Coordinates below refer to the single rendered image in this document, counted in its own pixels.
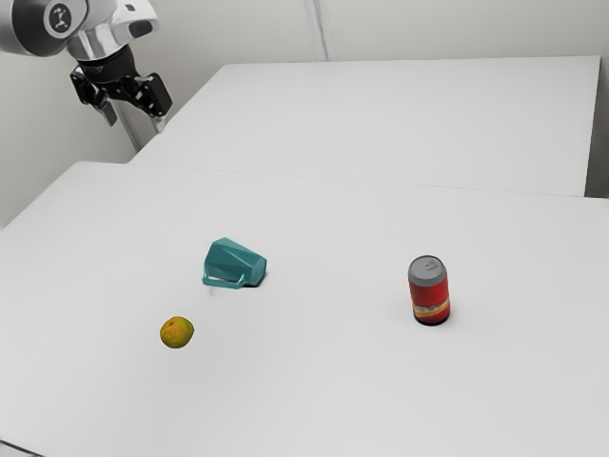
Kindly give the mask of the red soda can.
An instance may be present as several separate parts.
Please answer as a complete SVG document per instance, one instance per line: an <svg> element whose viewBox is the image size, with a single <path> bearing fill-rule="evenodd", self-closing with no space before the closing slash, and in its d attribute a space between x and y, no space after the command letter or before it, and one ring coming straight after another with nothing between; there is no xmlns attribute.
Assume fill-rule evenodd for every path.
<svg viewBox="0 0 609 457"><path fill-rule="evenodd" d="M448 320L451 312L447 269L436 256L415 258L408 268L413 315L425 326L437 326Z"/></svg>

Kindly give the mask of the teal faceted mug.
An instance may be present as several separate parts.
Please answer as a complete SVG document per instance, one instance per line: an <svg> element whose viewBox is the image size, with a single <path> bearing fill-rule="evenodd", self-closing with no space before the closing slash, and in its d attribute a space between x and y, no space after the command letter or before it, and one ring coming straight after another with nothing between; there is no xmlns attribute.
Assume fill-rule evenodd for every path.
<svg viewBox="0 0 609 457"><path fill-rule="evenodd" d="M202 282L217 288L256 288L266 276L267 260L262 255L232 241L214 241L204 261Z"/></svg>

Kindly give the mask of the orange round fruit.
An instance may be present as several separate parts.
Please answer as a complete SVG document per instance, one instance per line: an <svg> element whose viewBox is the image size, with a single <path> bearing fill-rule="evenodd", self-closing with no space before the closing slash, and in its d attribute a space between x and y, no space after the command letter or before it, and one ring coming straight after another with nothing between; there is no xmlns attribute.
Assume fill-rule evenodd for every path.
<svg viewBox="0 0 609 457"><path fill-rule="evenodd" d="M159 331L161 342L168 348L185 347L192 336L195 328L193 324L183 316L173 316L166 320Z"/></svg>

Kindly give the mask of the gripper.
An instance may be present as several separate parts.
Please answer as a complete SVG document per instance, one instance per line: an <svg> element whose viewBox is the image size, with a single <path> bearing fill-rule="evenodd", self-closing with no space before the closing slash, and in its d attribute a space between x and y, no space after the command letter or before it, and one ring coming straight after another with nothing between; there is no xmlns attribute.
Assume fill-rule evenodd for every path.
<svg viewBox="0 0 609 457"><path fill-rule="evenodd" d="M79 61L70 81L80 102L93 107L110 127L118 116L107 95L125 95L128 103L151 118L166 116L173 104L158 73L138 76L130 46L103 59Z"/></svg>

